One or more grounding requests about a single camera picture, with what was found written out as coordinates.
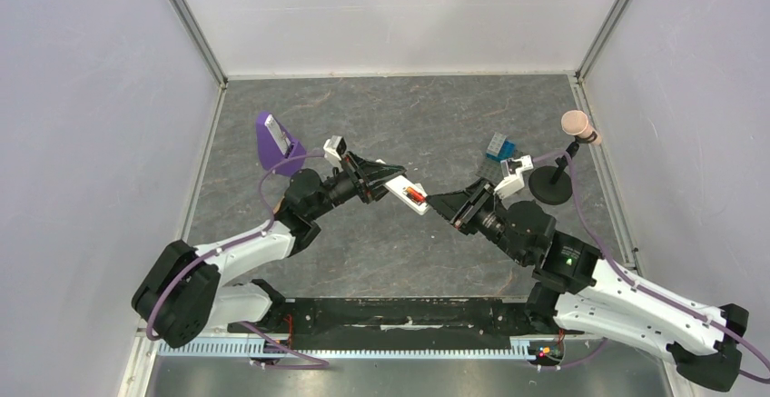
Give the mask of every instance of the purple phone stand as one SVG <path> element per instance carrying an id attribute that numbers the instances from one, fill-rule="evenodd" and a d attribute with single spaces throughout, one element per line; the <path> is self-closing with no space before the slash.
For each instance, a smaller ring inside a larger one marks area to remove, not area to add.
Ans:
<path id="1" fill-rule="evenodd" d="M 262 168 L 264 168 L 266 171 L 272 170 L 277 163 L 283 161 L 284 159 L 287 159 L 293 156 L 302 156 L 307 153 L 305 151 L 305 148 L 302 147 L 302 144 L 300 144 L 300 141 L 294 138 L 293 136 L 291 136 L 291 134 L 289 134 L 289 131 L 287 131 L 286 128 L 283 127 L 283 125 L 279 123 L 278 120 L 276 120 L 274 115 L 272 119 L 275 120 L 275 123 L 281 128 L 281 130 L 289 140 L 288 155 L 285 155 L 283 150 L 275 143 L 275 140 L 273 139 L 270 133 L 270 130 L 268 130 L 267 126 L 265 125 L 265 120 L 267 120 L 267 118 L 270 115 L 271 115 L 270 113 L 262 111 L 257 116 L 257 122 L 256 122 L 257 154 L 260 156 L 260 164 L 262 165 Z M 275 173 L 280 174 L 282 176 L 291 177 L 293 174 L 300 171 L 304 162 L 305 162 L 304 159 L 298 159 L 297 161 L 288 162 L 276 168 Z"/>

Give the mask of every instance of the white backdrop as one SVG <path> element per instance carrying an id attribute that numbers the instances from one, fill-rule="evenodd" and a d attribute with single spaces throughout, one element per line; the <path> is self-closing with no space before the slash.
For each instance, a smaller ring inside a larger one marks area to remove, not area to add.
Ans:
<path id="1" fill-rule="evenodd" d="M 765 354 L 768 2 L 632 0 L 587 77 L 647 276 L 700 302 L 744 306 L 747 336 Z M 769 374 L 746 350 L 744 366 Z M 768 387 L 738 378 L 730 395 Z"/>
<path id="2" fill-rule="evenodd" d="M 168 0 L 0 15 L 0 394 L 115 395 L 217 87 Z"/>
<path id="3" fill-rule="evenodd" d="M 187 0 L 230 76 L 576 70 L 614 0 Z"/>

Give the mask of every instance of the scratched black surface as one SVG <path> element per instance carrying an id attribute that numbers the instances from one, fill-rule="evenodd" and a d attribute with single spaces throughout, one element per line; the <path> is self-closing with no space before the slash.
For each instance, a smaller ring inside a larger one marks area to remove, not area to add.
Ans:
<path id="1" fill-rule="evenodd" d="M 354 153 L 403 164 L 429 193 L 455 191 L 475 180 L 479 157 L 494 132 L 526 154 L 569 143 L 559 126 L 574 109 L 564 75 L 421 76 L 284 79 L 232 82 L 212 144 L 192 220 L 192 244 L 223 239 L 260 224 L 254 120 L 272 112 L 307 148 L 329 136 Z M 306 166 L 325 176 L 323 160 Z M 577 156 L 588 220 L 617 253 L 591 156 Z M 288 179 L 264 186 L 277 203 Z M 516 199 L 531 199 L 523 191 Z M 588 241 L 571 203 L 545 207 L 558 229 Z M 287 296 L 526 296 L 531 269 L 520 268 L 480 236 L 464 236 L 441 217 L 418 216 L 394 196 L 351 201 L 319 220 L 322 232 L 304 252 L 268 263 L 249 277 L 266 279 Z"/>

